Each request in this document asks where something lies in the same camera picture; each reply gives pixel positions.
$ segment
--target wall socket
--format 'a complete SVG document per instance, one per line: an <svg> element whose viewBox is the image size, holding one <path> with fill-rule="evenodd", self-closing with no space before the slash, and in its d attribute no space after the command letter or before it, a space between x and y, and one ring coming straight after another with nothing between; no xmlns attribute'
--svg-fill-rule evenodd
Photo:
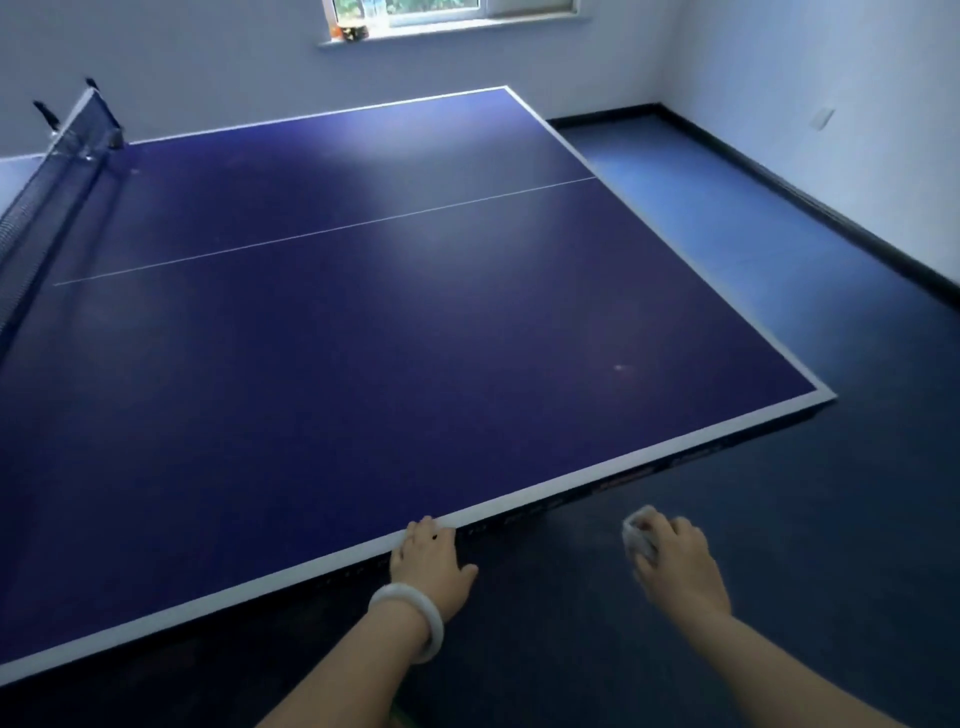
<svg viewBox="0 0 960 728"><path fill-rule="evenodd" d="M823 107L814 114L813 119L810 120L810 126L818 132L822 132L836 110L837 109L831 109L830 107Z"/></svg>

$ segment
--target wall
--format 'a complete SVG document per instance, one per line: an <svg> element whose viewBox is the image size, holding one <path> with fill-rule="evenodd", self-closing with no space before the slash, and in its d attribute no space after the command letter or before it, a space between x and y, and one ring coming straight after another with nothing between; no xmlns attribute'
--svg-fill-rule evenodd
<svg viewBox="0 0 960 728"><path fill-rule="evenodd" d="M320 49L321 0L3 0L0 157L46 144L99 83L131 138L511 85L546 117L657 101L679 0L584 0L586 21Z"/></svg>
<svg viewBox="0 0 960 728"><path fill-rule="evenodd" d="M960 2L691 0L668 107L960 281ZM837 112L809 127L823 106Z"/></svg>

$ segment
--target floor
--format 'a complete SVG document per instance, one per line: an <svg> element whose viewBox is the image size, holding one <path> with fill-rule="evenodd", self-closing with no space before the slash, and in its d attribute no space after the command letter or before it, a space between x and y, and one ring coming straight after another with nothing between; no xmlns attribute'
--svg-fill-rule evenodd
<svg viewBox="0 0 960 728"><path fill-rule="evenodd" d="M840 399L462 545L474 595L400 705L423 728L739 725L630 578L618 522L650 502L704 528L742 619L916 728L960 723L960 314L655 118L567 135ZM24 681L0 692L5 724L252 726L381 580L297 587Z"/></svg>

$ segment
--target blue table tennis table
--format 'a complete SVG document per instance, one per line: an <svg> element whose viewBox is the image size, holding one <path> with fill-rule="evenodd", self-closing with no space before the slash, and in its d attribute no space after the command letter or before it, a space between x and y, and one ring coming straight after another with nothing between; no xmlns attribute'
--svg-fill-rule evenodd
<svg viewBox="0 0 960 728"><path fill-rule="evenodd" d="M109 132L0 162L0 684L833 398L509 88Z"/></svg>

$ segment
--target green foliage outside window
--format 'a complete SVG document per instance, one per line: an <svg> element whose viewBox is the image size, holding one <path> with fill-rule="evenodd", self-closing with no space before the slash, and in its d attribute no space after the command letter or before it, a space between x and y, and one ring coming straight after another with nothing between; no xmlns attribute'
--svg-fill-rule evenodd
<svg viewBox="0 0 960 728"><path fill-rule="evenodd" d="M372 4L371 0L366 0L368 6ZM386 0L385 5L387 13L390 15L401 14L404 12L431 12L431 11L449 11L457 8L476 8L479 0ZM363 9L363 0L334 0L334 7L337 10L337 17L358 18L365 17L367 13Z"/></svg>

